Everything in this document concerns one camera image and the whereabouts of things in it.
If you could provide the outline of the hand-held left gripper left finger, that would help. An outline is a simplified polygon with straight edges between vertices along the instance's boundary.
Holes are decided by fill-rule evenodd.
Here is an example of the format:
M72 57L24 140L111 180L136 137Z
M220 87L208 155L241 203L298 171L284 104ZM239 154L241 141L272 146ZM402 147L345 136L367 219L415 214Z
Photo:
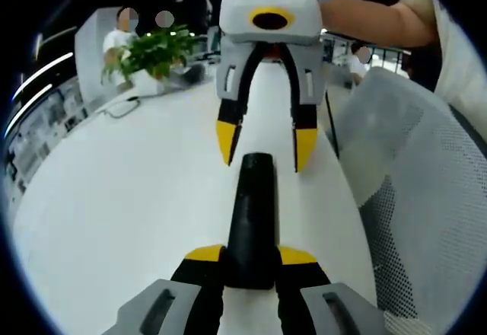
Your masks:
M117 311L105 334L216 334L223 315L224 246L190 251L170 279L158 279Z

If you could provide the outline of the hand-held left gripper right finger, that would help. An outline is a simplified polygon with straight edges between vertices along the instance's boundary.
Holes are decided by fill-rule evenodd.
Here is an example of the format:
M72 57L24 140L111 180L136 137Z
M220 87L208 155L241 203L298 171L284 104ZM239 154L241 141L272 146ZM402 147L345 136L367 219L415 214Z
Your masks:
M390 334L384 312L343 282L331 283L306 251L279 247L278 316L283 334Z

